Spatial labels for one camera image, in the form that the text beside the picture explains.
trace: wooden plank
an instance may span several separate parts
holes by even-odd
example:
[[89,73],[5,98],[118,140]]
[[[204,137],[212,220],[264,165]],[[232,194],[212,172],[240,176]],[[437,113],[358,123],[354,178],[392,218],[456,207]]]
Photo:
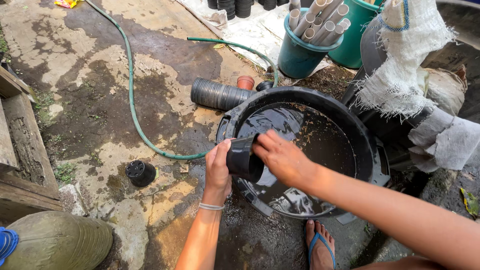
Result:
[[2,71],[6,70],[0,68],[0,94],[6,98],[11,98],[23,93],[20,86],[16,84],[12,79],[5,76]]
[[11,81],[16,83],[25,94],[31,94],[30,87],[26,83],[24,83],[22,80],[18,79],[17,77],[13,76],[8,70],[2,68],[0,69],[0,74],[2,76],[5,76],[9,78]]
[[62,211],[60,202],[0,183],[0,219],[15,221],[40,211]]
[[63,204],[57,200],[4,183],[0,183],[0,198],[39,207],[45,210],[62,211],[63,209]]
[[46,188],[44,186],[40,186],[37,184],[34,184],[30,181],[23,180],[21,178],[15,177],[10,174],[3,174],[0,175],[0,183],[12,185],[15,187],[18,187],[20,189],[30,191],[51,199],[58,200],[59,199],[59,193],[57,190],[51,190],[49,188]]
[[16,176],[58,192],[28,96],[21,93],[4,100],[3,109],[20,167]]
[[0,102],[0,174],[18,169],[10,132]]

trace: terracotta pot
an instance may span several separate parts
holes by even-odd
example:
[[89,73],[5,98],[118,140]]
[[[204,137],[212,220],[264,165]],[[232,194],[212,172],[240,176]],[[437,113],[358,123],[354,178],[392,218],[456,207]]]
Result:
[[240,76],[237,79],[237,87],[247,90],[252,90],[255,81],[250,76]]

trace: bracelet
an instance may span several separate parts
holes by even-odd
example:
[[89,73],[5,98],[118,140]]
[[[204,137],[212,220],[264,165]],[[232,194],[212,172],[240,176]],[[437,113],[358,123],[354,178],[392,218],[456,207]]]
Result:
[[223,210],[225,209],[225,205],[223,206],[216,206],[216,205],[209,205],[205,203],[200,203],[198,205],[199,208],[207,209],[207,210]]

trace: green hose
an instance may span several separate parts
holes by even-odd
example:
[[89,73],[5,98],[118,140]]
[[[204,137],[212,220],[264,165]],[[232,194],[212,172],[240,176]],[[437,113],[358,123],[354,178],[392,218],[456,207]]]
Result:
[[[112,19],[112,17],[110,17],[108,14],[106,14],[103,10],[99,9],[97,6],[95,6],[90,0],[85,0],[87,1],[88,4],[90,4],[94,9],[96,9],[98,12],[100,12],[100,14],[102,14],[103,16],[105,16],[107,19],[109,19],[117,28],[118,30],[120,31],[122,37],[123,37],[123,40],[125,41],[125,46],[127,47],[127,56],[128,56],[128,71],[129,71],[129,77],[128,77],[128,99],[130,101],[130,113],[132,113],[132,119],[133,119],[133,123],[135,124],[135,128],[137,129],[137,132],[138,134],[140,135],[140,137],[142,137],[142,140],[151,148],[153,149],[155,152],[157,152],[158,154],[164,156],[164,157],[167,157],[167,158],[170,158],[170,159],[174,159],[174,160],[194,160],[194,159],[199,159],[199,158],[203,158],[207,153],[208,151],[205,151],[203,153],[200,153],[200,154],[194,154],[194,155],[188,155],[188,156],[181,156],[181,155],[173,155],[173,154],[170,154],[170,153],[167,153],[165,151],[162,151],[160,149],[158,149],[154,144],[152,144],[152,142],[150,142],[150,140],[145,136],[144,132],[142,131],[142,128],[140,127],[140,124],[138,123],[138,119],[137,119],[137,112],[135,111],[135,103],[133,101],[133,59],[132,59],[132,51],[130,50],[130,43],[128,42],[128,38],[127,36],[125,35],[125,32],[122,30],[122,28],[120,27],[120,25],[114,20]],[[274,70],[274,73],[275,73],[275,81],[274,81],[274,85],[273,87],[276,87],[277,83],[278,83],[278,74],[277,74],[277,70],[276,70],[276,67],[275,65],[273,64],[273,62],[268,58],[266,57],[265,55],[259,53],[258,51],[254,50],[254,49],[251,49],[249,47],[245,47],[243,45],[240,45],[240,44],[237,44],[237,43],[233,43],[233,42],[228,42],[228,41],[223,41],[223,40],[217,40],[217,39],[210,39],[210,38],[197,38],[197,37],[189,37],[187,38],[188,40],[197,40],[197,41],[210,41],[210,42],[216,42],[216,43],[225,43],[225,44],[229,44],[229,45],[232,45],[232,46],[236,46],[236,47],[239,47],[239,48],[242,48],[242,49],[246,49],[248,51],[251,51],[253,53],[256,53],[258,54],[260,57],[262,57],[263,59],[267,60],[270,65],[272,66],[273,70]]]

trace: hand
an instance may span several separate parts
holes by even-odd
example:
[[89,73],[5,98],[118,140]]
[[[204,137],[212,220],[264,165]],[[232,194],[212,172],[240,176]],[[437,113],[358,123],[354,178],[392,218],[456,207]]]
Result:
[[230,139],[226,139],[205,156],[207,169],[202,203],[222,206],[232,190],[232,177],[228,174],[227,168],[227,152],[230,145]]
[[272,129],[257,137],[253,151],[278,180],[301,190],[307,188],[305,184],[316,175],[319,166],[295,144],[281,138]]

